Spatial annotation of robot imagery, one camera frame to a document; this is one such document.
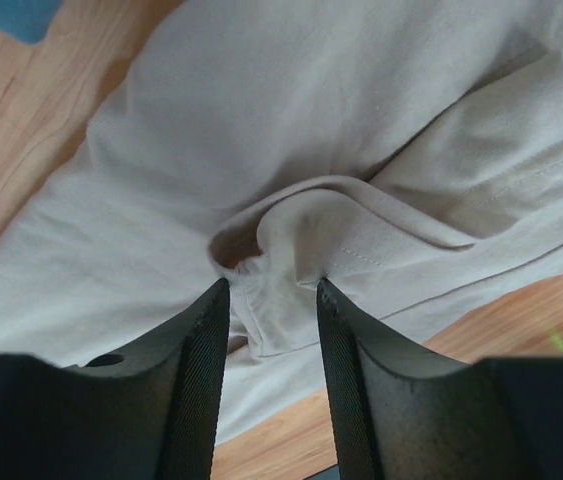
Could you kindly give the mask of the beige t shirt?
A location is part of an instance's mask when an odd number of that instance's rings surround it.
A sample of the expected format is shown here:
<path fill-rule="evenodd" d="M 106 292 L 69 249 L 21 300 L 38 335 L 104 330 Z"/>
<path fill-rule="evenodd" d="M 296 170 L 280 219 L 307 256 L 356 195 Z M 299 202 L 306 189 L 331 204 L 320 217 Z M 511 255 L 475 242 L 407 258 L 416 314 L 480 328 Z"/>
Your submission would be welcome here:
<path fill-rule="evenodd" d="M 316 286 L 416 341 L 563 274 L 563 1 L 188 1 L 0 238 L 0 352 L 114 350 L 217 278 L 217 439 L 324 383 Z"/>

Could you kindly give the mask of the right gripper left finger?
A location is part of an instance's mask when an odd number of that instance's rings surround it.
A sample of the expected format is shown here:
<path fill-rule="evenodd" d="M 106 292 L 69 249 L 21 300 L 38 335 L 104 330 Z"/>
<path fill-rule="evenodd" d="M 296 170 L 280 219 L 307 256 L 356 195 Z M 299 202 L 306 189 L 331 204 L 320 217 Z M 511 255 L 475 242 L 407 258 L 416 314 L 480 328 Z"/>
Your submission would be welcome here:
<path fill-rule="evenodd" d="M 0 479 L 206 479 L 229 284 L 84 366 L 0 354 Z"/>

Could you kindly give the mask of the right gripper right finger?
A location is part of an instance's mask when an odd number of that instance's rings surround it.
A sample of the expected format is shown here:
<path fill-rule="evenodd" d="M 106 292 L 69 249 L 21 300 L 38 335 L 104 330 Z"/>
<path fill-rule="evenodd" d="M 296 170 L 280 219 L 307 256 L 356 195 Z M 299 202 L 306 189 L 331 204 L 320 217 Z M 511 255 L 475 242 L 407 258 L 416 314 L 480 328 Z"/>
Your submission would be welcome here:
<path fill-rule="evenodd" d="M 563 479 L 563 356 L 465 364 L 317 288 L 344 479 Z"/>

